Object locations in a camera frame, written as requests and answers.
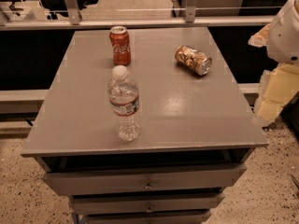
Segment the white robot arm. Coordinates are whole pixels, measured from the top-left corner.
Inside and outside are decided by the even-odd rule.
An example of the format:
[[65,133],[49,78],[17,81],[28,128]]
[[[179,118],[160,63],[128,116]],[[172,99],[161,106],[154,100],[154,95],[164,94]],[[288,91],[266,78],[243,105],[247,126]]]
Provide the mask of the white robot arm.
[[288,0],[249,44],[266,47],[267,56],[278,63],[272,72],[263,72],[254,105],[255,122],[267,127],[299,92],[299,0]]

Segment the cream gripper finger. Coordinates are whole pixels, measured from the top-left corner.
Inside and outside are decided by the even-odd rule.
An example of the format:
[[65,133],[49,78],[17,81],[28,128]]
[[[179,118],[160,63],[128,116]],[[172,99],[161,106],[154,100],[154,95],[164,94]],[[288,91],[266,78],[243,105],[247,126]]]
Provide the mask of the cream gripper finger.
[[266,24],[259,32],[250,37],[248,44],[257,48],[266,47],[268,45],[269,29],[270,24]]
[[261,127],[269,126],[298,92],[298,64],[279,63],[273,71],[264,70],[253,109],[254,121]]

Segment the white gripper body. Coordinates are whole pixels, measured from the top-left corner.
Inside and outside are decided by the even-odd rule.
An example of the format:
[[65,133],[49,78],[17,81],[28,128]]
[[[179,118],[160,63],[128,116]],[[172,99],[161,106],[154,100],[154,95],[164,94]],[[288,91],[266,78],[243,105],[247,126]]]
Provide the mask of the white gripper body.
[[299,64],[299,0],[288,0],[270,23],[268,57],[278,63]]

